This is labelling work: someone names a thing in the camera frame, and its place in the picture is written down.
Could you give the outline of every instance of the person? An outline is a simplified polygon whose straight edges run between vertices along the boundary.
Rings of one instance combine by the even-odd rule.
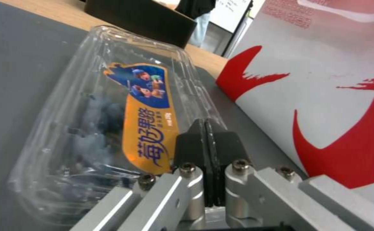
[[[133,70],[133,75],[136,78],[139,78],[139,79],[142,79],[142,80],[145,80],[145,81],[150,80],[150,74],[148,74],[147,72],[145,72],[143,70],[140,70],[140,69],[134,69]]]
[[[152,91],[150,91],[147,88],[142,88],[138,85],[134,85],[131,87],[131,93],[138,98],[139,97],[150,98],[151,96],[155,98],[162,98],[165,91],[160,90],[160,89],[153,89]]]
[[[175,9],[177,12],[194,19],[197,26],[191,35],[189,44],[201,47],[210,21],[210,13],[215,8],[216,0],[181,0]]]

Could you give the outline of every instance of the gray mat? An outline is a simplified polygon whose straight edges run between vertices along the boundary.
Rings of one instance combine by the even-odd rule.
[[[64,230],[28,215],[7,187],[44,101],[87,32],[0,3],[0,230]],[[199,75],[225,124],[236,131],[256,168],[289,165],[282,151],[220,90]]]

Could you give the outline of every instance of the plastic container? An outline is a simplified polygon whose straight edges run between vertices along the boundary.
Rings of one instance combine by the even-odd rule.
[[[122,71],[118,75],[135,75],[143,67],[159,74],[154,79],[150,73],[150,98],[142,94],[137,98],[139,92],[134,93],[141,89],[134,87],[140,76],[127,76],[127,85],[122,76],[115,79],[116,67]],[[37,218],[75,224],[113,186],[132,187],[146,161],[161,161],[145,153],[125,153],[123,148],[141,137],[126,134],[140,129],[131,124],[140,125],[143,119],[140,112],[137,118],[141,107],[134,102],[165,99],[168,108],[160,110],[174,114],[170,114],[173,124],[164,118],[167,113],[162,115],[164,128],[171,133],[164,146],[175,144],[176,134],[188,130],[196,118],[210,117],[225,127],[184,50],[110,26],[91,29],[38,115],[11,174],[11,188]],[[154,111],[155,124],[150,124],[156,130],[158,111]],[[167,159],[160,162],[164,170],[156,174],[169,170],[172,155],[172,147],[167,147],[161,156]]]

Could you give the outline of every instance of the orange label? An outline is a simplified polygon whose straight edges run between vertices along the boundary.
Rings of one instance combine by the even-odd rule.
[[[114,63],[105,73],[130,88],[124,120],[124,155],[145,172],[169,172],[179,131],[167,70],[145,63]]]

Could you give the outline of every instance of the red brush stroke design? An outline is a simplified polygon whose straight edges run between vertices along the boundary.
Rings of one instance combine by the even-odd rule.
[[[340,87],[337,88],[350,88],[356,90],[374,90],[374,79],[364,79],[363,83],[359,83],[359,86],[351,86],[351,87]]]
[[[256,86],[282,79],[289,73],[272,74],[263,77],[248,76],[244,73],[250,62],[261,51],[262,46],[255,46],[236,55],[228,61],[217,79],[218,86],[233,101]]]
[[[374,90],[374,79],[358,85],[339,88]],[[293,137],[298,155],[310,176],[327,174],[350,188],[374,183],[374,99],[361,120],[325,148],[316,148],[302,135],[297,110]]]

